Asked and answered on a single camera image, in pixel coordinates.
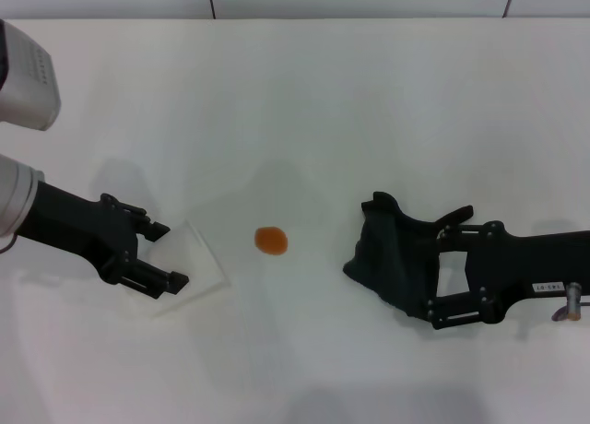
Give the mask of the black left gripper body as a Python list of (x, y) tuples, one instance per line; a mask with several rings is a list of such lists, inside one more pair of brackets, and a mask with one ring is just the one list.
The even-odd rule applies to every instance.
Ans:
[(84, 258), (104, 282), (132, 286), (139, 209), (109, 194), (89, 201), (40, 183), (18, 235)]

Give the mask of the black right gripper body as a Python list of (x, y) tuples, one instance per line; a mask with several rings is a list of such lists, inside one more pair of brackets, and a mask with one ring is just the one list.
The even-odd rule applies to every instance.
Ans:
[(560, 321), (582, 319), (582, 297), (589, 294), (589, 232), (519, 237), (501, 223), (493, 250), (466, 253), (466, 279), (472, 292), (486, 288), (508, 310), (521, 300), (563, 296)]

